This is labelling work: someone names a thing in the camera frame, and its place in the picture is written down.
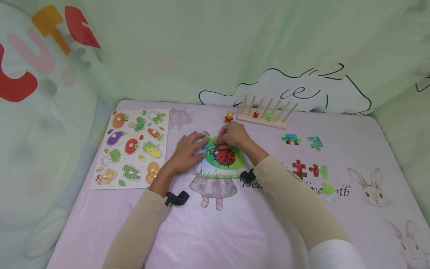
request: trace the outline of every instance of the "green bead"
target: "green bead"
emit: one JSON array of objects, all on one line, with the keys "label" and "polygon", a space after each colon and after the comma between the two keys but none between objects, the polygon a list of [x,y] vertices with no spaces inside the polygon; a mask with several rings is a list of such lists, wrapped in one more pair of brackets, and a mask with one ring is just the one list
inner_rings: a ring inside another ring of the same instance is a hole
[{"label": "green bead", "polygon": [[272,113],[269,113],[269,115],[267,115],[267,118],[266,118],[268,121],[271,121],[272,119],[273,119],[273,114]]}]

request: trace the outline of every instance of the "colorful letter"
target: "colorful letter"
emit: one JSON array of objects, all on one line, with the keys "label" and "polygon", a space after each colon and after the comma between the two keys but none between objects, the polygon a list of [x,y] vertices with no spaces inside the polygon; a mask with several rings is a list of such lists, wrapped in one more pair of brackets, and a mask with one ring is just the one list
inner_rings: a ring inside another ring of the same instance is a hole
[{"label": "colorful letter", "polygon": [[83,45],[93,46],[100,49],[100,45],[92,34],[90,28],[82,24],[83,22],[88,24],[82,12],[76,7],[67,6],[64,13],[71,36]]},{"label": "colorful letter", "polygon": [[39,38],[37,32],[31,28],[27,30],[28,37],[36,44],[40,49],[41,55],[37,56],[32,52],[28,46],[19,38],[16,34],[7,35],[9,43],[24,57],[27,62],[33,66],[37,72],[43,75],[49,75],[55,69],[55,58],[49,51],[48,47],[43,43],[43,40]]},{"label": "colorful letter", "polygon": [[58,9],[54,5],[49,5],[42,8],[31,18],[31,22],[34,24],[34,26],[36,26],[36,28],[44,37],[47,37],[51,34],[64,54],[69,55],[70,48],[64,38],[61,36],[60,31],[57,29],[57,25],[63,21],[64,20],[61,17],[60,12],[58,12]]},{"label": "colorful letter", "polygon": [[10,102],[20,102],[32,94],[37,88],[37,79],[26,72],[22,77],[13,79],[3,73],[4,48],[0,44],[0,97]]}]

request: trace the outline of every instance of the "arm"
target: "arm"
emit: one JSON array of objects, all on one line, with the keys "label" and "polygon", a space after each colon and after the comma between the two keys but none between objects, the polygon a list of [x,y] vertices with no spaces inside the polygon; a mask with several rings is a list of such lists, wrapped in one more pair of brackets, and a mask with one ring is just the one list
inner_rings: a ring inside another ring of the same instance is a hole
[{"label": "arm", "polygon": [[240,147],[255,165],[258,182],[290,218],[308,250],[330,239],[350,241],[329,208],[293,172],[251,139],[242,140]]},{"label": "arm", "polygon": [[358,250],[328,207],[293,172],[270,156],[247,134],[242,124],[224,125],[214,141],[220,149],[237,146],[255,166],[254,174],[289,217],[309,251],[310,267],[318,269],[350,267],[363,269]]},{"label": "arm", "polygon": [[195,143],[206,134],[192,133],[183,136],[173,156],[160,169],[151,186],[144,191],[139,202],[120,228],[107,252],[102,269],[140,269],[149,253],[154,236],[165,219],[169,208],[164,196],[176,173],[190,170],[206,157],[194,152],[208,142]]}]

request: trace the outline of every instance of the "orange letter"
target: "orange letter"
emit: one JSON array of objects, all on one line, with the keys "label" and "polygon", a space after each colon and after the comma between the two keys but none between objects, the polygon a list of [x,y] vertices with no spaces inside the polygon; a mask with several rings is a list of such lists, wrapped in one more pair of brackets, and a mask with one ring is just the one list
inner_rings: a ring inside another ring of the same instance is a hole
[{"label": "orange letter", "polygon": [[34,26],[36,26],[36,28],[44,37],[47,37],[49,34],[51,34],[64,54],[69,55],[70,48],[64,38],[61,36],[60,31],[57,29],[57,25],[63,21],[64,20],[61,17],[60,12],[58,12],[58,9],[54,5],[42,8],[31,18],[31,22],[34,24]]},{"label": "orange letter", "polygon": [[90,28],[82,24],[83,22],[88,24],[82,12],[76,7],[67,6],[64,13],[71,36],[83,45],[93,46],[100,49],[100,45],[92,34]]},{"label": "orange letter", "polygon": [[3,55],[4,48],[0,44],[0,98],[9,102],[20,102],[36,90],[37,79],[29,72],[17,79],[6,76],[1,68]]}]

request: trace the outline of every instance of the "ladybug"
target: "ladybug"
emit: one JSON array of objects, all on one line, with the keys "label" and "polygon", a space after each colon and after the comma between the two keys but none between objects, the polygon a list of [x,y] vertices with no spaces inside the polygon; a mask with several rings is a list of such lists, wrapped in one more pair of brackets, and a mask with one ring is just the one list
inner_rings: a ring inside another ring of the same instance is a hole
[{"label": "ladybug", "polygon": [[219,149],[215,147],[211,149],[211,154],[214,156],[214,160],[219,163],[218,166],[224,165],[230,168],[230,165],[236,160],[234,152],[231,149]]}]

